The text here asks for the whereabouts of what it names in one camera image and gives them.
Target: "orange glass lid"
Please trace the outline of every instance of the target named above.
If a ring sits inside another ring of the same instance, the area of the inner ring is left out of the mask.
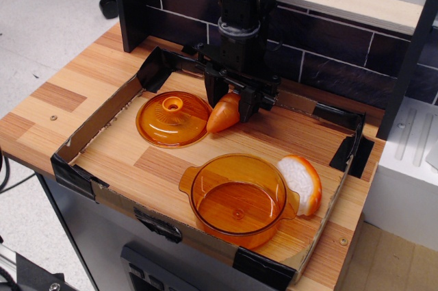
[[[137,130],[159,147],[184,147],[207,134],[210,106],[188,92],[172,91],[147,101],[138,111]]]

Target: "wooden surface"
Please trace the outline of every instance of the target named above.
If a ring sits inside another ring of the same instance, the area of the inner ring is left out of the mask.
[[[0,121],[3,152],[53,177],[49,160],[52,154],[137,72],[156,45],[179,50],[160,40],[149,39],[132,53],[125,53],[120,27],[113,27]],[[160,92],[167,90],[186,90],[205,98],[202,80],[181,73],[173,73]],[[312,218],[282,223],[272,241],[257,252],[286,264],[291,255],[309,245],[342,176],[341,172],[328,167],[345,137],[342,131],[274,107],[271,112],[260,111],[247,124],[208,135],[186,148],[158,149],[146,143],[135,126],[138,109],[151,96],[145,92],[135,99],[75,163],[108,182],[110,189],[196,226],[188,198],[178,190],[180,176],[188,166],[200,166],[224,153],[251,153],[272,163],[289,153],[305,156],[321,175],[322,207]],[[373,138],[370,130],[368,137]],[[290,290],[324,291],[335,287],[348,250],[348,245],[341,245],[339,239],[352,239],[383,150],[384,142],[373,140],[376,144],[362,178],[347,178],[302,279],[289,287]]]

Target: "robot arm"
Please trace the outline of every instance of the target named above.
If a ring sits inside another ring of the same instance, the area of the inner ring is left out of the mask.
[[[279,78],[264,64],[269,13],[276,0],[219,0],[220,48],[199,46],[206,65],[205,84],[209,103],[215,106],[234,86],[241,94],[240,120],[246,122],[259,107],[270,109],[276,99]]]

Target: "dark brick pattern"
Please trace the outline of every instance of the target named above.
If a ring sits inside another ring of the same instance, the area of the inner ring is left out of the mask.
[[[151,34],[182,45],[220,44],[218,0],[146,0]],[[410,36],[279,2],[265,61],[281,77],[385,108]],[[431,32],[407,95],[434,103],[438,31]]]

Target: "black chair wheel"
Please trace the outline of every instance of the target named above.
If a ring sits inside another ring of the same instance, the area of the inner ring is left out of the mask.
[[[106,19],[118,16],[117,0],[100,0],[99,7]]]

